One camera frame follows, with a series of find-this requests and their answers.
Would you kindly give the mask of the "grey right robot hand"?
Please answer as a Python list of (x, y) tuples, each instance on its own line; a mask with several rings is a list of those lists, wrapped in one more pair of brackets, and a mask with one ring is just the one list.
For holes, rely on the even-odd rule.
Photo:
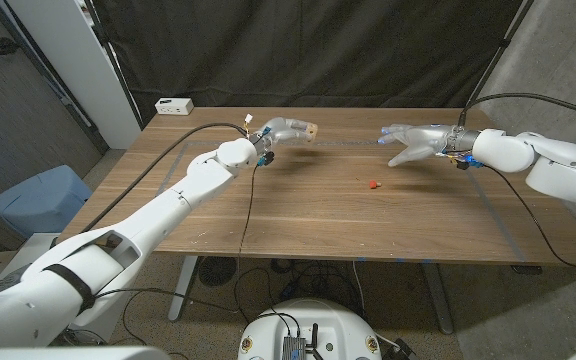
[(418, 161), (439, 154), (454, 154), (471, 151), (480, 131), (466, 130), (462, 126), (431, 124), (413, 126), (392, 124), (382, 128), (379, 144), (401, 143), (406, 148), (395, 155), (389, 167)]

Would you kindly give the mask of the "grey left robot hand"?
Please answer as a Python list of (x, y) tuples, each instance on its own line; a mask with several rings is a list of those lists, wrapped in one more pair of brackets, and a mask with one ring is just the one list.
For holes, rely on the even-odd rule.
[(274, 160), (273, 147), (275, 145), (290, 141), (311, 142), (315, 139), (317, 132), (316, 124), (302, 120), (283, 117), (269, 120), (249, 136), (259, 156), (257, 165), (266, 166)]

